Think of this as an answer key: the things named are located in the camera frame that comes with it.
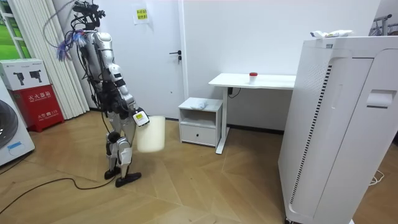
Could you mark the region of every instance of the white nightstand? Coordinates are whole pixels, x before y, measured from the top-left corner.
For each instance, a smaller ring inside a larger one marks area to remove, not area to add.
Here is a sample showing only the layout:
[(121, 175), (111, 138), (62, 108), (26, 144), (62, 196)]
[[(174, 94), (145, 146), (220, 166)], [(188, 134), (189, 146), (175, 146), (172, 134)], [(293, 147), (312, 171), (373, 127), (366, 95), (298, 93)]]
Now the white nightstand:
[[(203, 110), (194, 110), (198, 100), (206, 100)], [(189, 98), (180, 109), (180, 140), (217, 147), (221, 138), (221, 110), (223, 101), (203, 98)]]

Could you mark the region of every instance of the wooden floor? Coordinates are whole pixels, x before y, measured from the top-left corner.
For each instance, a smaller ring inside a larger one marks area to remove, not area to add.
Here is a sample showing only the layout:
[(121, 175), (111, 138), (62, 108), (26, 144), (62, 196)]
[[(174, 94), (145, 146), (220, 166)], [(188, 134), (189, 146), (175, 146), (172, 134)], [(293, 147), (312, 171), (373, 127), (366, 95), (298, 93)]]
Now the wooden floor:
[[(224, 153), (217, 155), (212, 147), (181, 144), (177, 122), (167, 121), (166, 129), (165, 150), (134, 151), (131, 172), (142, 172), (136, 182), (95, 190), (77, 190), (70, 181), (46, 185), (18, 200), (0, 215), (0, 223), (283, 223), (277, 169), (282, 136), (231, 129)], [(53, 179), (73, 177), (81, 187), (105, 183), (105, 133), (97, 112), (31, 133), (34, 153), (0, 175), (0, 210)], [(386, 177), (369, 188), (356, 224), (398, 223), (395, 146), (381, 171)]]

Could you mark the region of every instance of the white door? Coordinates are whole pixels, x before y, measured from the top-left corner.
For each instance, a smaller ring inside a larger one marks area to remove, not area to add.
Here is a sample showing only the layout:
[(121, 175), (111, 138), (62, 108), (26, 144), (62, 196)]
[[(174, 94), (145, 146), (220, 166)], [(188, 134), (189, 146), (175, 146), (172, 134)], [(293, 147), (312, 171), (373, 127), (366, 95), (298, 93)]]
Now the white door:
[(115, 63), (138, 105), (149, 115), (178, 118), (182, 63), (178, 54), (169, 54), (181, 50), (178, 1), (147, 2), (149, 24), (138, 25), (134, 24), (137, 1), (94, 3), (105, 11), (99, 30), (111, 34)]

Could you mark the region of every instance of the white towel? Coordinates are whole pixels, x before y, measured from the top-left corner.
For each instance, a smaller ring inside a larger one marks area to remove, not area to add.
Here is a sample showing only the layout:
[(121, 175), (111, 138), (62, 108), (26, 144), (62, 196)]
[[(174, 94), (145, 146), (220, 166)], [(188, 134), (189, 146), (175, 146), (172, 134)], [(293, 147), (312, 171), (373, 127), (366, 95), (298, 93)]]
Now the white towel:
[(203, 110), (206, 108), (207, 105), (207, 100), (197, 99), (196, 102), (191, 105), (191, 108), (194, 110)]

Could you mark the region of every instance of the small red object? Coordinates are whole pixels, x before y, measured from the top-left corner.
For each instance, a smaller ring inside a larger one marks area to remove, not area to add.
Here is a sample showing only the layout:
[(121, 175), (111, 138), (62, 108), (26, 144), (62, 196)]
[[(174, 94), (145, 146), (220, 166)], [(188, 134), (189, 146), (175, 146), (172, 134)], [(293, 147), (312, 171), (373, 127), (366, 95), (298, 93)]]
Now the small red object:
[(65, 121), (51, 85), (16, 90), (12, 94), (29, 131), (42, 132)]

